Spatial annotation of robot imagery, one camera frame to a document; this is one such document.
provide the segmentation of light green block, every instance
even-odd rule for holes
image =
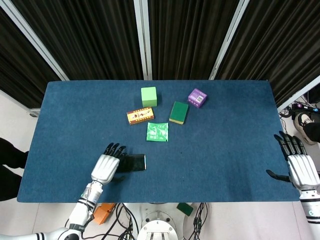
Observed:
[[[157,90],[155,86],[152,87],[142,87],[141,88],[141,99],[142,106],[146,107],[156,107],[157,106]]]

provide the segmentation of person's foot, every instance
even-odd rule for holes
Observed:
[[[313,123],[314,121],[310,119],[310,117],[307,115],[307,114],[304,114],[304,113],[299,113],[297,116],[295,116],[295,119],[293,121],[293,125],[295,127],[295,129],[297,129],[303,139],[306,141],[307,144],[309,145],[315,145],[316,142],[315,141],[312,141],[306,134],[306,132],[304,131],[304,126],[306,124],[309,124],[309,123]]]

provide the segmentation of purple box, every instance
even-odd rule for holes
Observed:
[[[207,94],[203,93],[199,89],[195,88],[188,96],[188,102],[192,105],[196,106],[197,108],[200,108],[202,104],[207,99]]]

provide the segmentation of black phone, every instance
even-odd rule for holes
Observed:
[[[146,155],[126,155],[123,159],[120,160],[119,166],[116,169],[116,173],[138,172],[144,171],[146,169]]]

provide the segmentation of robotic arm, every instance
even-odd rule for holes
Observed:
[[[34,233],[25,236],[0,235],[1,240],[79,240],[88,223],[93,219],[94,209],[103,192],[103,185],[108,184],[114,177],[119,162],[125,157],[122,151],[126,146],[117,149],[119,143],[110,143],[99,157],[92,173],[92,182],[89,183],[75,205],[70,217],[69,228],[59,228],[49,233]]]
[[[320,178],[315,167],[315,163],[307,154],[304,144],[296,136],[290,136],[284,132],[279,132],[280,136],[274,138],[280,144],[282,153],[289,168],[289,176],[278,175],[271,170],[266,170],[270,177],[292,183],[300,192],[300,202],[302,204],[306,219],[311,228],[315,240],[320,236]]]

